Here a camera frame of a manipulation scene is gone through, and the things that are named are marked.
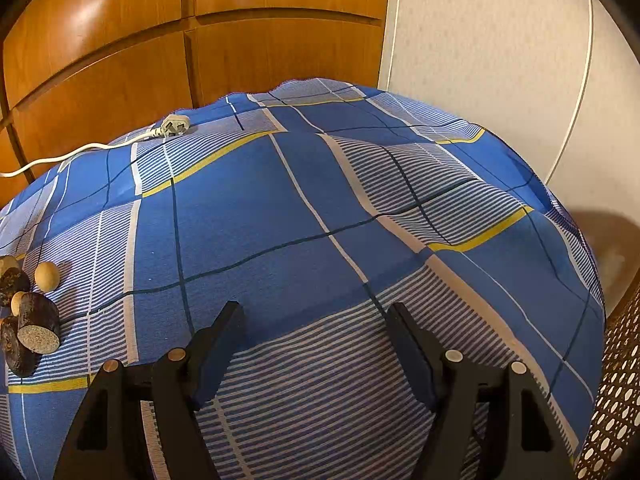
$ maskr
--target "wooden wall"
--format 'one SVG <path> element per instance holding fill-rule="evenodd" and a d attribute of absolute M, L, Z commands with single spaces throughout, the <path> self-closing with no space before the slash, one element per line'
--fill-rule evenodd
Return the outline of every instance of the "wooden wall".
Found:
<path fill-rule="evenodd" d="M 0 171 L 231 91 L 378 81 L 386 0 L 31 0 L 2 45 Z M 0 205 L 47 166 L 0 179 Z"/>

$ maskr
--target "wooden ball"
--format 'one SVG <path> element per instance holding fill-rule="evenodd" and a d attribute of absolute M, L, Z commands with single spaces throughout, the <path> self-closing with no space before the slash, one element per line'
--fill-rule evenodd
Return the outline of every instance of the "wooden ball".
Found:
<path fill-rule="evenodd" d="M 23 296 L 24 296 L 24 292 L 19 290 L 11 298 L 11 313 L 14 316 L 17 316 L 18 314 L 20 314 L 20 301 L 22 300 Z"/>
<path fill-rule="evenodd" d="M 13 256 L 0 256 L 0 278 L 4 274 L 7 269 L 20 269 L 20 265 L 18 264 L 18 260 L 16 260 Z"/>
<path fill-rule="evenodd" d="M 53 262 L 42 262 L 36 267 L 34 279 L 42 292 L 51 292 L 60 284 L 60 271 Z"/>

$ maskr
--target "perforated brown surface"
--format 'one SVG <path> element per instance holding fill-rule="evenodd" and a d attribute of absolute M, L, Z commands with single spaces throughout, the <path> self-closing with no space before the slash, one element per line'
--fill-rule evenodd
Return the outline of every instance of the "perforated brown surface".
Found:
<path fill-rule="evenodd" d="M 640 425 L 640 289 L 609 323 L 591 428 L 575 471 L 580 480 L 604 479 Z"/>

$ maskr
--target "screw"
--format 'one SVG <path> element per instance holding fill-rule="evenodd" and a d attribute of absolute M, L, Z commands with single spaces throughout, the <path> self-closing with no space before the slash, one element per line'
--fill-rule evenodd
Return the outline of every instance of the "screw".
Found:
<path fill-rule="evenodd" d="M 514 361 L 511 363 L 511 370 L 513 370 L 515 374 L 523 375 L 527 373 L 527 365 L 520 361 Z"/>
<path fill-rule="evenodd" d="M 444 357 L 447 358 L 447 361 L 451 361 L 452 363 L 459 363 L 462 361 L 462 352 L 459 350 L 447 350 L 444 352 Z"/>
<path fill-rule="evenodd" d="M 187 352 L 184 351 L 184 348 L 174 348 L 168 353 L 169 361 L 182 361 L 185 355 Z"/>
<path fill-rule="evenodd" d="M 105 372 L 110 373 L 116 371 L 118 369 L 118 366 L 120 366 L 120 364 L 116 361 L 116 359 L 109 359 L 107 362 L 105 362 L 105 364 L 102 365 L 102 368 Z"/>

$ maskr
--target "bed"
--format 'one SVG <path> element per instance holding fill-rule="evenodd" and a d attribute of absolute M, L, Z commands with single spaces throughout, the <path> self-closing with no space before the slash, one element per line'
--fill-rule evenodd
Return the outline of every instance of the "bed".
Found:
<path fill-rule="evenodd" d="M 408 478 L 433 416 L 384 331 L 395 301 L 446 348 L 525 362 L 580 453 L 606 321 L 594 257 L 497 136 L 320 78 L 176 113 L 185 135 L 76 156 L 0 213 L 0 254 L 62 273 L 48 294 L 62 346 L 27 379 L 2 363 L 0 439 L 25 478 L 52 478 L 103 362 L 153 362 L 227 300 L 246 340 L 197 415 L 222 478 Z M 153 405 L 142 413 L 168 478 Z M 485 419 L 479 404 L 480 435 Z M 478 453 L 471 441 L 461 478 Z"/>

